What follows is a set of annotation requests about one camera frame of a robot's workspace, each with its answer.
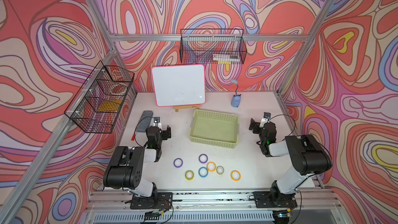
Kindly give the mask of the purple tape roll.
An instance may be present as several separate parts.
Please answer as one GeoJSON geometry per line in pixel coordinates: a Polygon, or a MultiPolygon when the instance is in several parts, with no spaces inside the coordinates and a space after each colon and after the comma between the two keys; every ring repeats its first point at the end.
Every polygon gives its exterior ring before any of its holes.
{"type": "Polygon", "coordinates": [[[176,158],[173,165],[175,168],[181,168],[183,166],[183,160],[181,158],[176,158]]]}
{"type": "Polygon", "coordinates": [[[199,162],[201,164],[206,164],[208,162],[208,156],[206,154],[200,154],[199,155],[199,162]]]}

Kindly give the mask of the yellow green tape roll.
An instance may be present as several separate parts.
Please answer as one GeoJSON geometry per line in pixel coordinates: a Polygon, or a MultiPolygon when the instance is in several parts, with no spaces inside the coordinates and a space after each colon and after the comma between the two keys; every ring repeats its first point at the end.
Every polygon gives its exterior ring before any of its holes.
{"type": "Polygon", "coordinates": [[[187,170],[184,174],[186,180],[194,179],[194,172],[192,170],[187,170]]]}

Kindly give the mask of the orange tape roll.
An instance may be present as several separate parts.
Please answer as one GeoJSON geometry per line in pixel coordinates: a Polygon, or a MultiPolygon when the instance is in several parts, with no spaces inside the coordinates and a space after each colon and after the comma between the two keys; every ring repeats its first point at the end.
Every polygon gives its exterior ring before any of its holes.
{"type": "Polygon", "coordinates": [[[238,170],[233,170],[230,173],[230,177],[233,181],[239,181],[241,179],[241,174],[238,170]]]}
{"type": "Polygon", "coordinates": [[[214,172],[217,169],[217,166],[214,162],[208,162],[206,167],[208,172],[214,172]]]}

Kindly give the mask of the green plastic storage basket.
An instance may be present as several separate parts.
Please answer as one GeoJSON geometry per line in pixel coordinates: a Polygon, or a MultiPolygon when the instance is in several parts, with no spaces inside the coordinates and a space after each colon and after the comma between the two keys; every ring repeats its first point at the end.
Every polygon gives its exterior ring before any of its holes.
{"type": "Polygon", "coordinates": [[[188,135],[194,143],[235,148],[239,137],[239,117],[229,113],[195,110],[188,135]]]}

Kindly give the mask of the blue tape roll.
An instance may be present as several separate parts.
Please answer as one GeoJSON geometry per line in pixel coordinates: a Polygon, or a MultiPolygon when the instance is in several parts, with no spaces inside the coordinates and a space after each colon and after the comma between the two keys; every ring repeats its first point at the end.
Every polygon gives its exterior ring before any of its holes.
{"type": "Polygon", "coordinates": [[[199,174],[199,176],[202,177],[202,178],[207,177],[207,176],[208,176],[208,173],[209,173],[209,172],[208,172],[207,167],[200,167],[199,170],[198,170],[198,174],[199,174]]]}

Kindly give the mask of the clear yellowish tape roll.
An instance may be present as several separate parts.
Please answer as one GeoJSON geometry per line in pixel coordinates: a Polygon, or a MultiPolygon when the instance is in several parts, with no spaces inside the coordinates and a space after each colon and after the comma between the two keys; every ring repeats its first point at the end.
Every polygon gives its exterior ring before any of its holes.
{"type": "Polygon", "coordinates": [[[217,166],[216,167],[216,173],[218,175],[222,175],[225,172],[224,167],[223,166],[217,166]]]}

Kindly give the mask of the grey box in basket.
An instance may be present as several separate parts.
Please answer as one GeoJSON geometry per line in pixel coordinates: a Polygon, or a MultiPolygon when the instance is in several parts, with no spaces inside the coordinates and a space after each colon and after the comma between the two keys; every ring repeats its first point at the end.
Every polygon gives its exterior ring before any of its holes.
{"type": "Polygon", "coordinates": [[[213,54],[212,59],[218,63],[239,63],[241,61],[238,55],[213,54]]]}

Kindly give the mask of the grey whiteboard eraser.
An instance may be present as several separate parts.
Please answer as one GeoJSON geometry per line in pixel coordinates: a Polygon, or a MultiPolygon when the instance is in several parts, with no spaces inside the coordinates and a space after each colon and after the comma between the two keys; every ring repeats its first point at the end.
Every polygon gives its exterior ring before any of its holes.
{"type": "Polygon", "coordinates": [[[144,133],[146,129],[151,125],[153,119],[153,111],[143,111],[140,120],[136,126],[136,132],[144,133]]]}

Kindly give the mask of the wooden whiteboard stand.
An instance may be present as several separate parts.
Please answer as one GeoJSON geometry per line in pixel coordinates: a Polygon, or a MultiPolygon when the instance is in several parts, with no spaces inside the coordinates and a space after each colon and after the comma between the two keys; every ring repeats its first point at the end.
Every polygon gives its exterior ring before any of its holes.
{"type": "Polygon", "coordinates": [[[179,110],[199,109],[200,107],[200,105],[180,105],[174,106],[173,109],[175,110],[175,112],[179,112],[179,110]]]}

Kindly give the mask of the blue mouse shaped lamp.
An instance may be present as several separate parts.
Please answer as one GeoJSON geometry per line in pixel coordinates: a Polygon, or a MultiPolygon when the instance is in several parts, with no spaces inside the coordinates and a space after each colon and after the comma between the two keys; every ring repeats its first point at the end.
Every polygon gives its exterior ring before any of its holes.
{"type": "Polygon", "coordinates": [[[237,93],[237,90],[239,88],[238,81],[236,79],[233,79],[233,80],[231,80],[231,83],[236,86],[235,94],[233,95],[232,100],[231,100],[231,106],[234,108],[238,108],[240,105],[240,102],[241,102],[241,95],[237,93]]]}

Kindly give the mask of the pink framed whiteboard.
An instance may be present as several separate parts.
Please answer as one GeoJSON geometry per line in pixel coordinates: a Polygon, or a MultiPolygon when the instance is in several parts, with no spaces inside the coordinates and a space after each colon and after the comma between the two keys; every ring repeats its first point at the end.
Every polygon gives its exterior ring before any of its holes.
{"type": "Polygon", "coordinates": [[[202,105],[206,102],[203,65],[157,66],[151,69],[158,107],[202,105]]]}

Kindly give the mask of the yellow sponge in basket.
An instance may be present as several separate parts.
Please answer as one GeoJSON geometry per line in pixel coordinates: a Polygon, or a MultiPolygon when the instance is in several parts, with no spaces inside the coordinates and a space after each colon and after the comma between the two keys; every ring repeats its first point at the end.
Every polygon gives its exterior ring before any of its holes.
{"type": "Polygon", "coordinates": [[[117,113],[121,103],[121,100],[105,100],[99,104],[97,111],[100,113],[117,113]]]}

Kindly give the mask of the green circuit board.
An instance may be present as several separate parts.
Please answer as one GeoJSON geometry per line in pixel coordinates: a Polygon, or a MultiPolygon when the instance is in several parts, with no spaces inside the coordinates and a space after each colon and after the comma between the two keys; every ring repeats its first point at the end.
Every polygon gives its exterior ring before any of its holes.
{"type": "Polygon", "coordinates": [[[146,212],[144,214],[144,220],[159,220],[159,218],[164,215],[164,211],[157,211],[157,212],[146,212]]]}

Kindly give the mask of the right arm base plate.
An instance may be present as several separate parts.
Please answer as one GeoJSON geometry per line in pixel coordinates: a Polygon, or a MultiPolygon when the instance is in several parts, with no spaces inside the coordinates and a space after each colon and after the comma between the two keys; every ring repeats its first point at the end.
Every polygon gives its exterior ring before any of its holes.
{"type": "Polygon", "coordinates": [[[281,194],[270,191],[254,191],[256,208],[294,209],[297,207],[295,194],[281,194]]]}

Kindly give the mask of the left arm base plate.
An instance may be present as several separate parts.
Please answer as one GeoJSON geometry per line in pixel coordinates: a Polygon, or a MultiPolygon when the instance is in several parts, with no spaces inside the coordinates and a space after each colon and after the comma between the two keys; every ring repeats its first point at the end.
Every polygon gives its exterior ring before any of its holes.
{"type": "Polygon", "coordinates": [[[159,209],[163,211],[170,209],[172,202],[172,192],[161,192],[155,197],[138,197],[134,195],[132,200],[127,201],[126,204],[129,204],[130,209],[134,210],[159,209]]]}

